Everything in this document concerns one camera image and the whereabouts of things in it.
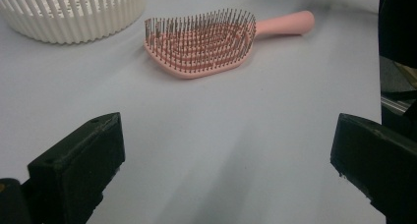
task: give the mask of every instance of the pink hairbrush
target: pink hairbrush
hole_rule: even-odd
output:
[[[255,22],[251,13],[229,9],[193,17],[152,18],[145,21],[144,46],[169,74],[195,79],[241,65],[260,34],[303,34],[314,22],[309,11]]]

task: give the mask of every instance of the brush bristle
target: brush bristle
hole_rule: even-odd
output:
[[[235,64],[251,48],[255,16],[242,10],[219,10],[182,18],[145,21],[145,47],[172,71],[196,73]]]

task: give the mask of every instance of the white basket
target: white basket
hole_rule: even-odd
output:
[[[135,21],[145,0],[0,0],[0,12],[17,32],[51,43],[108,36]]]

